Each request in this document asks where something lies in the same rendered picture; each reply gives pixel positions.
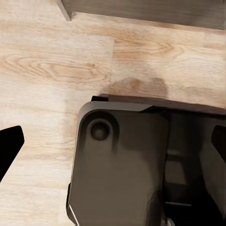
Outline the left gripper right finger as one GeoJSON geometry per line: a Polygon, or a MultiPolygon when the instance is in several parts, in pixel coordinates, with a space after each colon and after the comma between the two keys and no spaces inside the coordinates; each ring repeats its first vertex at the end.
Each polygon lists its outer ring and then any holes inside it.
{"type": "Polygon", "coordinates": [[[226,163],[226,127],[215,125],[211,142],[226,163]]]}

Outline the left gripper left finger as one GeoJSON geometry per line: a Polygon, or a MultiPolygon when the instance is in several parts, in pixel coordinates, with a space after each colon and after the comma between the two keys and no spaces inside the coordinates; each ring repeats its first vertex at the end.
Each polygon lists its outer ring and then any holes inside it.
{"type": "Polygon", "coordinates": [[[24,144],[20,125],[0,130],[0,181],[24,144]]]}

